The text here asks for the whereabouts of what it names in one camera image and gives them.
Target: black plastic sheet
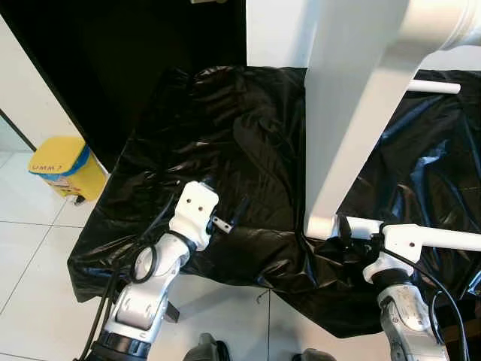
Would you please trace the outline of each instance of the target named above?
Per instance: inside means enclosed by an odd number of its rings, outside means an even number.
[[[337,337],[380,331],[365,262],[346,258],[335,239],[302,232],[304,74],[250,67],[165,73],[71,252],[78,301],[101,295],[137,242],[159,238],[186,182],[207,180],[219,194],[220,218],[230,220],[245,199],[248,206],[232,232],[216,230],[183,272],[271,288]],[[479,232],[481,75],[420,71],[418,78],[458,82],[461,93],[407,93],[340,212]],[[480,262],[475,253],[427,249],[422,264],[466,297]],[[423,279],[416,282],[429,294]]]

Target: black cable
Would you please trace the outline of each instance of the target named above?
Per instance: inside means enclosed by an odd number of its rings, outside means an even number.
[[[142,232],[141,236],[139,237],[139,243],[144,243],[147,235],[152,232],[152,230],[162,225],[160,221],[163,220],[165,213],[170,208],[173,200],[174,194],[171,194],[170,198],[167,201],[167,205],[160,211],[159,215],[152,221],[152,223],[147,227],[147,229]]]
[[[119,277],[120,267],[118,265],[115,265],[114,267],[115,268],[113,269],[113,274],[111,275],[112,284],[110,286],[110,290],[109,290],[108,295],[107,295],[108,302],[107,302],[107,308],[105,308],[105,312],[104,312],[104,320],[102,321],[102,326],[101,326],[102,328],[104,328],[104,326],[107,323],[108,318],[110,316],[110,311],[112,310],[113,295],[114,295],[115,289],[116,289],[117,278]]]
[[[107,294],[110,290],[113,278],[110,276],[107,286],[105,287],[104,293],[102,294],[102,298],[100,300],[100,304],[97,308],[97,314],[95,315],[95,319],[93,320],[92,327],[90,328],[89,337],[85,343],[85,347],[83,348],[82,354],[80,355],[78,361],[84,361],[87,353],[90,350],[90,346],[92,345],[93,337],[95,336],[95,332],[97,331],[98,322],[100,320],[100,316],[102,315],[102,311],[104,310],[105,299],[107,298]]]
[[[467,349],[467,340],[466,340],[466,332],[464,330],[464,324],[463,320],[461,317],[461,314],[459,313],[458,306],[456,305],[455,300],[452,298],[451,293],[445,288],[445,286],[439,282],[434,276],[430,275],[426,271],[424,271],[421,267],[419,267],[417,264],[414,262],[409,261],[407,258],[404,258],[400,255],[398,255],[395,252],[392,252],[391,250],[387,250],[384,247],[381,247],[380,250],[396,259],[399,259],[400,261],[410,265],[413,267],[415,270],[417,270],[419,273],[422,273],[424,276],[429,278],[429,280],[437,286],[447,297],[449,304],[452,308],[452,310],[455,313],[456,316],[456,322],[458,324],[458,331],[459,331],[459,338],[460,338],[460,356],[461,360],[463,361],[469,361],[469,351]]]
[[[436,306],[436,299],[440,294],[442,294],[442,292],[438,290],[433,296],[431,302],[429,302],[429,321],[431,322],[431,329],[433,330],[434,337],[436,338],[437,343],[444,344],[443,337],[439,333],[438,327],[436,327],[437,322],[435,321],[434,317],[434,307]]]

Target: tile grout line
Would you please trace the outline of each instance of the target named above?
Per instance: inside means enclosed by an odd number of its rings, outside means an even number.
[[[6,309],[6,307],[8,306],[8,303],[10,302],[10,299],[12,298],[12,295],[15,293],[15,290],[17,289],[20,281],[22,280],[23,275],[27,272],[27,269],[29,269],[30,263],[32,263],[32,260],[34,259],[35,255],[37,254],[37,252],[38,252],[38,250],[40,249],[41,245],[44,243],[45,238],[47,237],[48,232],[49,232],[51,229],[52,229],[52,226],[49,226],[48,230],[47,230],[47,231],[45,232],[45,234],[44,234],[44,237],[43,237],[42,240],[38,243],[37,248],[35,248],[35,252],[32,254],[32,257],[30,257],[30,260],[27,262],[25,268],[23,269],[22,274],[20,275],[17,283],[15,284],[14,288],[12,289],[12,292],[11,292],[10,295],[8,296],[7,301],[6,301],[5,304],[3,305],[2,310],[0,311],[0,315],[3,314],[3,311],[4,311],[4,310]]]
[[[53,218],[53,221],[52,221],[52,223],[50,224],[50,227],[55,224],[55,221],[57,220],[57,218],[59,217],[59,215],[62,213],[63,208],[65,208],[65,205],[66,205],[66,204],[67,204],[67,199],[63,202],[63,205],[62,205],[62,207],[60,208],[60,210],[57,212],[57,215],[55,216],[55,218]]]
[[[15,153],[12,152],[10,156],[2,164],[0,164],[0,168],[3,167],[5,164],[7,164],[7,162],[11,159],[12,156],[14,156],[14,154]]]
[[[34,357],[28,357],[28,356],[18,356],[18,355],[13,355],[11,353],[5,353],[5,352],[0,352],[0,355],[18,357],[19,359],[33,359],[35,361],[45,361],[44,359],[35,359]]]
[[[25,273],[27,272],[27,269],[29,269],[30,263],[32,263],[32,261],[33,261],[33,259],[35,258],[38,250],[40,249],[41,245],[44,243],[45,238],[47,238],[47,235],[49,234],[50,230],[52,229],[53,224],[55,223],[55,221],[56,221],[57,218],[59,217],[60,213],[63,211],[63,208],[65,207],[66,204],[67,204],[67,200],[65,200],[65,202],[64,202],[63,205],[62,205],[62,207],[61,207],[60,210],[57,212],[57,215],[56,215],[55,218],[53,219],[52,224],[49,225],[48,230],[45,232],[44,237],[43,237],[42,240],[38,243],[37,248],[35,248],[35,252],[32,254],[32,257],[30,257],[30,260],[28,261],[28,263],[26,264],[25,268],[23,269],[23,272],[22,272],[22,274],[20,275],[17,283],[15,284],[15,287],[12,289],[12,292],[11,292],[10,295],[8,296],[7,301],[5,302],[5,304],[3,305],[2,309],[0,310],[0,315],[3,314],[3,311],[5,311],[6,307],[8,306],[8,303],[10,302],[10,300],[11,300],[11,298],[12,298],[12,295],[13,295],[13,294],[15,293],[15,291],[17,290],[17,287],[18,287],[18,285],[20,284],[20,282],[22,281],[23,276],[24,276]]]
[[[47,226],[47,227],[52,226],[52,227],[67,227],[67,228],[83,228],[82,226],[64,226],[62,224],[14,222],[11,220],[0,220],[0,223],[29,224],[31,226]]]
[[[269,361],[269,351],[271,349],[271,290],[268,293],[268,361]]]

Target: black wall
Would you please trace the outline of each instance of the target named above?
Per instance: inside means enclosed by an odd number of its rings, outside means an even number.
[[[0,12],[109,171],[166,68],[246,63],[245,0],[1,0]]]

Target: yellow trash bin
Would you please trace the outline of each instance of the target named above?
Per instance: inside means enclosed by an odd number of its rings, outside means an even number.
[[[82,138],[53,137],[45,141],[29,163],[29,172],[44,179],[61,196],[96,199],[105,174]]]

